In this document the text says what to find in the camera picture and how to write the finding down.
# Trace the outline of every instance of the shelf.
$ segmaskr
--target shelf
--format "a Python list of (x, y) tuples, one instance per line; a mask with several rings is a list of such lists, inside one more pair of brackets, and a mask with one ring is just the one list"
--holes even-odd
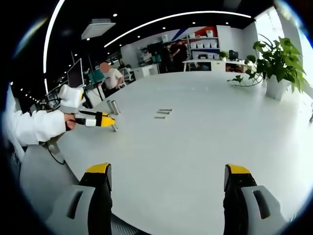
[(175, 39), (175, 40), (168, 41), (168, 42), (165, 42), (165, 43), (174, 43), (174, 42), (176, 42), (177, 40), (187, 41), (187, 39)]
[(189, 40), (206, 40), (206, 39), (218, 39), (218, 37), (213, 37), (213, 38), (189, 38)]
[(191, 50), (219, 50), (219, 48), (190, 48)]

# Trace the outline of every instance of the white sleeve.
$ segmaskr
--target white sleeve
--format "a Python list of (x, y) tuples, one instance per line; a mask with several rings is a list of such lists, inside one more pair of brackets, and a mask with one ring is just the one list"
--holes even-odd
[(22, 146), (48, 141), (66, 131), (64, 114), (60, 110), (34, 111), (32, 116), (17, 111), (11, 114), (9, 122), (12, 134)]
[(118, 71), (117, 69), (114, 69), (114, 75), (115, 75), (115, 77), (116, 77), (117, 79), (123, 77), (123, 75), (121, 74), (121, 72)]

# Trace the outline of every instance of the white shelf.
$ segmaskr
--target white shelf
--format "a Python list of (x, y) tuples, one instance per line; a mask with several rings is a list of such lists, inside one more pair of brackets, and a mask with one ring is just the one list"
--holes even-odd
[(206, 50), (219, 50), (219, 48), (190, 48), (191, 50), (203, 50), (203, 49), (206, 49)]
[(194, 40), (194, 39), (197, 39), (197, 40), (206, 40), (206, 39), (218, 39), (218, 37), (212, 37), (212, 38), (189, 38), (189, 40)]

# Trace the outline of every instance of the hand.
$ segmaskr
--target hand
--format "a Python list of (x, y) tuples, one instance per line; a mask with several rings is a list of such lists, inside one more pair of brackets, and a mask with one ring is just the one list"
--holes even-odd
[(64, 114), (64, 121), (69, 129), (73, 130), (75, 128), (76, 122), (73, 114)]

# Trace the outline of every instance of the chair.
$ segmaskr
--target chair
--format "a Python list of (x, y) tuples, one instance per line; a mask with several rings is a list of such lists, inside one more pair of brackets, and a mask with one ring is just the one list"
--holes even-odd
[(119, 70), (121, 72), (121, 74), (123, 75), (124, 77), (124, 80), (126, 81), (133, 81), (132, 79), (132, 74), (130, 73), (130, 69), (128, 68), (122, 68)]
[(123, 75), (123, 82), (122, 82), (121, 84), (119, 84), (118, 87), (119, 87), (120, 89), (122, 89), (123, 87), (126, 87), (126, 85), (127, 85), (127, 84), (126, 84), (126, 82), (125, 82), (125, 78), (124, 78), (124, 75)]

